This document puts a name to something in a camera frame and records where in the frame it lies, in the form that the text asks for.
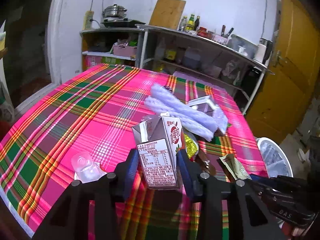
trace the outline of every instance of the white thermos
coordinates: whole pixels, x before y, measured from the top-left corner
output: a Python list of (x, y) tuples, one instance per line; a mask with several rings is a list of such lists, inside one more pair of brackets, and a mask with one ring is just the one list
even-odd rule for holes
[(266, 53), (266, 49), (267, 49), (267, 42), (268, 41), (266, 39), (263, 39), (263, 38), (260, 39), (257, 52), (254, 55), (253, 59), (257, 60), (258, 62), (263, 61), (263, 57), (264, 57), (264, 54)]

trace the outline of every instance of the stainless steel pot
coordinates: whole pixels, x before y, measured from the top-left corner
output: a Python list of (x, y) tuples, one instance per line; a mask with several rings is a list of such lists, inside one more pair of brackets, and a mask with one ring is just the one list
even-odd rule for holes
[(105, 10), (103, 11), (103, 17), (119, 17), (119, 18), (125, 18), (126, 17), (126, 12), (127, 9), (124, 8), (123, 6), (114, 4), (111, 6), (108, 6), (107, 8), (105, 8)]

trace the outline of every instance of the red logo on carton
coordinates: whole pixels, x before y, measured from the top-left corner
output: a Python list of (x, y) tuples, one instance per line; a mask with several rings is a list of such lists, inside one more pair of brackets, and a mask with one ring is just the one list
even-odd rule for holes
[(171, 128), (171, 134), (170, 134), (170, 138), (171, 138), (171, 142), (174, 144), (177, 144), (179, 141), (179, 137), (180, 137), (180, 132), (179, 132), (179, 128), (177, 127), (178, 122), (175, 123), (175, 126), (173, 126)]

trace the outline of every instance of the wooden door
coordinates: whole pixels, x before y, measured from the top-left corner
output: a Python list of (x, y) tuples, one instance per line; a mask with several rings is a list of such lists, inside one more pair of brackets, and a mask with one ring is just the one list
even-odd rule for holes
[(320, 35), (298, 0), (281, 0), (273, 61), (246, 120), (256, 137), (280, 143), (301, 122), (320, 66)]

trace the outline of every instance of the plaid tablecloth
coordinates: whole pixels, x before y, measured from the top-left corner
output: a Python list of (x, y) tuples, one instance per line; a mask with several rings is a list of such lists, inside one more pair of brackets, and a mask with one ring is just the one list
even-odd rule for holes
[[(0, 143), (1, 187), (33, 231), (73, 180), (70, 159), (75, 153), (89, 152), (106, 171), (126, 159), (135, 147), (131, 127), (152, 114), (143, 102), (155, 82), (171, 87), (183, 102), (213, 95), (220, 104), (232, 124), (227, 135), (211, 143), (199, 141), (215, 163), (218, 179), (227, 180), (215, 159), (228, 153), (249, 173), (267, 176), (248, 124), (225, 90), (124, 65), (97, 65), (45, 96)], [(147, 189), (139, 168), (129, 200), (117, 204), (122, 239), (195, 239), (199, 207), (190, 204), (183, 188)], [(223, 208), (227, 239), (225, 203)]]

